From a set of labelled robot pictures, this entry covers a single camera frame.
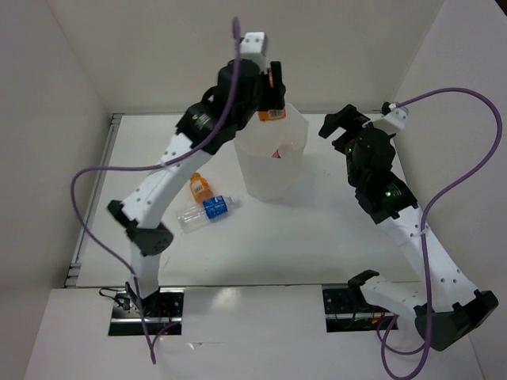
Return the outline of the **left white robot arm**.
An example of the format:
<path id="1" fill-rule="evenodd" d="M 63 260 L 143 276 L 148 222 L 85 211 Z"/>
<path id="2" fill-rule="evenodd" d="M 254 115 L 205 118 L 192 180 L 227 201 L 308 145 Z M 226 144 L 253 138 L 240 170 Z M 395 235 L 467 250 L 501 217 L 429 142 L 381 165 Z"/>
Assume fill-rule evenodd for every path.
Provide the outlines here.
<path id="1" fill-rule="evenodd" d="M 159 167 L 127 198 L 109 202 L 110 215 L 130 241 L 133 273 L 125 287 L 130 307 L 140 316 L 152 315 L 158 307 L 160 258 L 173 241 L 173 234 L 162 222 L 170 203 L 191 175 L 256 112 L 278 111 L 285 106 L 280 62 L 272 61 L 267 71 L 261 71 L 253 61 L 241 59 L 237 78 L 233 69 L 232 62 L 221 68 L 216 85 L 186 110 Z"/>

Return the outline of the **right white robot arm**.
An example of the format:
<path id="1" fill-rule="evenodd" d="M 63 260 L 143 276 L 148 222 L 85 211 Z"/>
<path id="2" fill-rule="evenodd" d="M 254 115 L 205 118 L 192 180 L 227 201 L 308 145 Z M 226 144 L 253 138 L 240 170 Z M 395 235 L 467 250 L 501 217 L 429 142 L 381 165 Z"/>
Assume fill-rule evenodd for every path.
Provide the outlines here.
<path id="1" fill-rule="evenodd" d="M 365 311 L 381 306 L 414 323 L 419 336 L 442 352 L 477 329 L 498 307 L 492 291 L 481 291 L 459 269 L 429 225 L 406 183 L 393 171 L 396 150 L 392 139 L 406 124 L 401 108 L 371 120 L 351 104 L 326 115 L 319 136 L 327 139 L 338 128 L 344 133 L 332 142 L 345 155 L 347 180 L 360 207 L 399 247 L 425 286 L 407 289 L 367 270 L 352 277 L 349 305 Z"/>

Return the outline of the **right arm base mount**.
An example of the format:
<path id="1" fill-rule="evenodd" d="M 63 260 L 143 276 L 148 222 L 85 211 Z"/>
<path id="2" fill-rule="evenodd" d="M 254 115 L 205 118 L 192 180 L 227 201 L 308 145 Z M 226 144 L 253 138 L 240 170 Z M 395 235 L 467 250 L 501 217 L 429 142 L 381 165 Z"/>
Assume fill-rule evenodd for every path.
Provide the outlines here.
<path id="1" fill-rule="evenodd" d="M 344 284 L 322 287 L 322 300 L 328 333 L 367 332 L 385 329 L 394 314 L 380 306 L 355 306 Z"/>

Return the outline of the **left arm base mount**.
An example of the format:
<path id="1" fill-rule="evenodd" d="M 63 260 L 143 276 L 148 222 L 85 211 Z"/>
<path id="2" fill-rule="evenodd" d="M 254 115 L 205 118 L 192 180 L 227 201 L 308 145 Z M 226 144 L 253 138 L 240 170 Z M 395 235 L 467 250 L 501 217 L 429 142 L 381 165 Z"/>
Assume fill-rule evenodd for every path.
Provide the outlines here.
<path id="1" fill-rule="evenodd" d="M 129 298 L 127 291 L 102 287 L 98 294 L 113 302 L 109 336 L 143 335 L 139 310 Z M 158 334 L 163 336 L 181 335 L 184 296 L 185 290 L 183 288 L 163 287 L 154 301 L 143 304 L 147 331 L 150 336 Z"/>

